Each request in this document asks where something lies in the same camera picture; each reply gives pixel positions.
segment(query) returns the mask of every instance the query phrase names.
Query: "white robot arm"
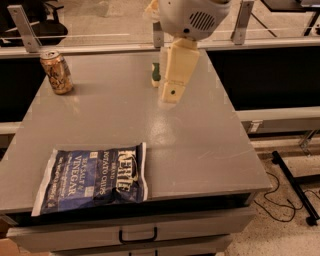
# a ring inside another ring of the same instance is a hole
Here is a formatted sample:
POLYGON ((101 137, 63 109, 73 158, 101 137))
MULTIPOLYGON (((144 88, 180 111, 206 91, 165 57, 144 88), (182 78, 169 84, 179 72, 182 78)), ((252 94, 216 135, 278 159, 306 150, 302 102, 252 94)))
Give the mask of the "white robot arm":
POLYGON ((152 0, 149 11, 156 14, 162 30, 174 37, 165 58, 162 101, 179 102, 198 62, 197 41, 209 37, 228 15, 230 1, 152 0))

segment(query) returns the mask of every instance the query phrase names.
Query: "aluminum can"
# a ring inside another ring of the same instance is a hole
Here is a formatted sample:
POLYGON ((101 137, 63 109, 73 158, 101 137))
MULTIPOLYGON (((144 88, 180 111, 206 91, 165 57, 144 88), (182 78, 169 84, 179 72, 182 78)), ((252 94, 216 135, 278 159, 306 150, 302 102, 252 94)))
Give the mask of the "aluminum can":
POLYGON ((48 51, 40 55, 41 65, 56 94, 65 94, 73 89, 70 70, 65 58, 58 51, 48 51))

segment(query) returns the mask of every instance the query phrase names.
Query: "drawer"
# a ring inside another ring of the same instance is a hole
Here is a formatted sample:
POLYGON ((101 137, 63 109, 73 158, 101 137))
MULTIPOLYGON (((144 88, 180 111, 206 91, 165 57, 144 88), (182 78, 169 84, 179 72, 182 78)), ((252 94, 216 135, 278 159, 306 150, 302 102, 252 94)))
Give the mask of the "drawer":
POLYGON ((30 252, 154 242, 242 231, 251 207, 96 222, 11 228, 8 237, 30 252))
POLYGON ((52 256, 186 256, 207 255, 223 252, 232 239, 229 235, 199 237, 160 241, 129 246, 109 246, 100 248, 53 252, 52 256))

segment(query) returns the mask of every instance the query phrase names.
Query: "table surface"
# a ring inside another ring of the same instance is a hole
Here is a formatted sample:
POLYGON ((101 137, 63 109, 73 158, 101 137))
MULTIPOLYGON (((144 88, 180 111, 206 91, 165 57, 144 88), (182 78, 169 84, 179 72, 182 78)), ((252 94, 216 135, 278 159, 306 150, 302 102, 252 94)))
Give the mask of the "table surface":
POLYGON ((271 187, 205 51, 178 105, 151 85, 157 52, 67 56, 74 90, 41 85, 0 162, 0 213, 29 211, 53 148, 147 144, 148 200, 271 187))

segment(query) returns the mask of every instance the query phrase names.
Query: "blue chip bag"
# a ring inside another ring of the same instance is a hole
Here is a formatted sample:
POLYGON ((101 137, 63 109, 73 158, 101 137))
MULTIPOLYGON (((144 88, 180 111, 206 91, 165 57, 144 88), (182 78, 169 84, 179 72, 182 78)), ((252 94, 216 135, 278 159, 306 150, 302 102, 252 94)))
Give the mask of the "blue chip bag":
POLYGON ((108 150, 54 150, 32 216, 147 199, 146 144, 108 150))

